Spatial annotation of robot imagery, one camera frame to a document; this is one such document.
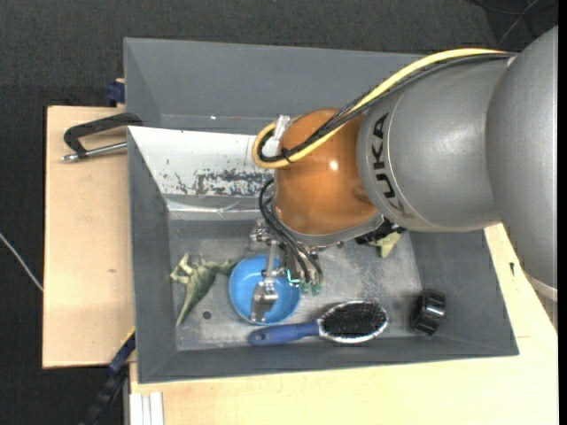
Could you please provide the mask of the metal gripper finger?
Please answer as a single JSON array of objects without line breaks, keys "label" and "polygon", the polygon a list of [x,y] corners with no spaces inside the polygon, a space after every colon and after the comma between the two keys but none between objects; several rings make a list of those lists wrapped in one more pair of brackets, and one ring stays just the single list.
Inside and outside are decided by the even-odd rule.
[{"label": "metal gripper finger", "polygon": [[258,283],[252,292],[251,311],[249,320],[252,322],[264,322],[265,318],[265,287]]},{"label": "metal gripper finger", "polygon": [[267,317],[278,298],[276,283],[274,281],[265,281],[263,285],[263,318]]}]

